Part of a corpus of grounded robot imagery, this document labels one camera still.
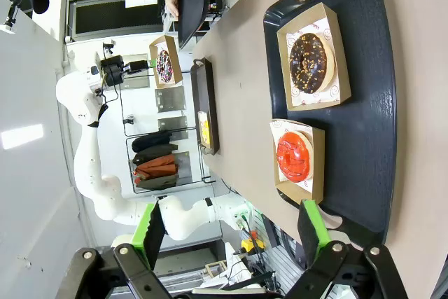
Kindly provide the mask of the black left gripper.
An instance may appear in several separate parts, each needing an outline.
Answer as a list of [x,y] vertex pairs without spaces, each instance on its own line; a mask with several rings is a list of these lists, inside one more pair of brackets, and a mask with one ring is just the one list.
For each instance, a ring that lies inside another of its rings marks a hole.
[[124,64],[121,55],[109,57],[101,61],[101,68],[107,86],[123,83],[124,72],[127,74],[135,74],[155,67],[155,60],[138,60]]

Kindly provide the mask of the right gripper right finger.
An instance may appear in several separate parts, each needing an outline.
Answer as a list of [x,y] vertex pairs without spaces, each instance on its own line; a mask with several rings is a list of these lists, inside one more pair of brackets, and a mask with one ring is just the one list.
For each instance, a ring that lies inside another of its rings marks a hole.
[[313,200],[303,200],[297,228],[307,269],[286,298],[326,298],[335,285],[349,286],[357,298],[407,298],[390,251],[382,244],[362,250],[332,240]]

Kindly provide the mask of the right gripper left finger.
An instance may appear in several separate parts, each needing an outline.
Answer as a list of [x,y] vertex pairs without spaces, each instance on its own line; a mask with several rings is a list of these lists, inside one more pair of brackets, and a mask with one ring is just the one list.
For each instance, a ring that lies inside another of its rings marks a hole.
[[141,220],[143,242],[122,243],[103,252],[81,248],[73,255],[57,298],[108,298],[126,286],[133,298],[171,298],[153,269],[166,233],[156,204]]

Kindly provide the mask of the person's right hand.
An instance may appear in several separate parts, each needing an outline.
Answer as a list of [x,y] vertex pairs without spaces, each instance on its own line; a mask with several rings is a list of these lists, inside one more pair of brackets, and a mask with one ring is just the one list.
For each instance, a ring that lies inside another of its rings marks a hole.
[[167,10],[177,20],[179,18],[179,0],[165,0]]

